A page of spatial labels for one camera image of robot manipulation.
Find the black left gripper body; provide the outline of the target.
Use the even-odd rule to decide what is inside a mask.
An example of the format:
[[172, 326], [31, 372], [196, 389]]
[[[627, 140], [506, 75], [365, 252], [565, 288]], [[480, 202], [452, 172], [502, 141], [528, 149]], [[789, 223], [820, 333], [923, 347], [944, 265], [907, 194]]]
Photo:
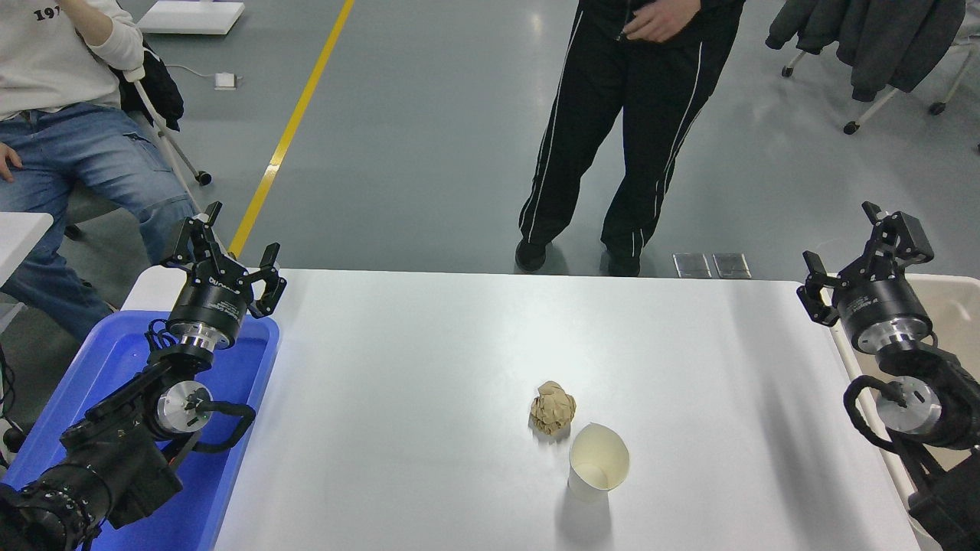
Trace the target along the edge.
[[251, 302], [252, 292], [244, 287], [228, 287], [212, 278], [188, 278], [169, 314], [167, 329], [182, 336], [192, 327], [207, 327], [220, 335], [220, 341], [235, 341]]

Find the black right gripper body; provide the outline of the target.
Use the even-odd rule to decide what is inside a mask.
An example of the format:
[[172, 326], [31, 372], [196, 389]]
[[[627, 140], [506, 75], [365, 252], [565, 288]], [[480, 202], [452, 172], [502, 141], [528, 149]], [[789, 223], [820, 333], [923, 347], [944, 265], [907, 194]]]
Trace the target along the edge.
[[872, 280], [835, 290], [835, 307], [850, 341], [874, 341], [873, 334], [904, 334], [921, 341], [931, 334], [931, 318], [903, 279]]

